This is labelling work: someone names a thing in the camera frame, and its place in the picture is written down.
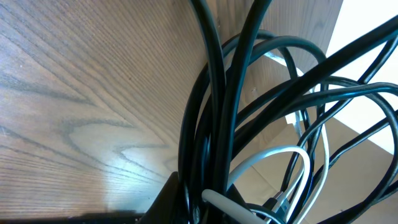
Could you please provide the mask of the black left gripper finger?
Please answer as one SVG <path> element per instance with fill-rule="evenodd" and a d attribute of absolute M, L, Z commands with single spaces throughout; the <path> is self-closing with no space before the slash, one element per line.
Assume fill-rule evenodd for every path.
<path fill-rule="evenodd" d="M 171 173 L 158 196 L 138 224 L 183 224 L 187 222 L 182 185 L 178 172 Z"/>

